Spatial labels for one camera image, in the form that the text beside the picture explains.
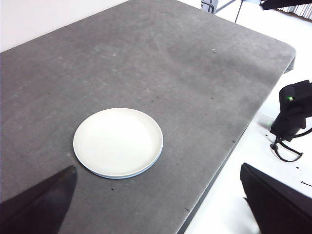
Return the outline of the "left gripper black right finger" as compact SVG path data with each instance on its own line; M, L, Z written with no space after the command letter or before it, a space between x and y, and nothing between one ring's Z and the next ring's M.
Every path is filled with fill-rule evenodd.
M262 234L310 234L312 199L243 163L240 180Z

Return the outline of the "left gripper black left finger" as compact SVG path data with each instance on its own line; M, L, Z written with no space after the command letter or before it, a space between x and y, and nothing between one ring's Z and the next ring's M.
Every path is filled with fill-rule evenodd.
M77 183L71 165L0 204L2 234L57 234Z

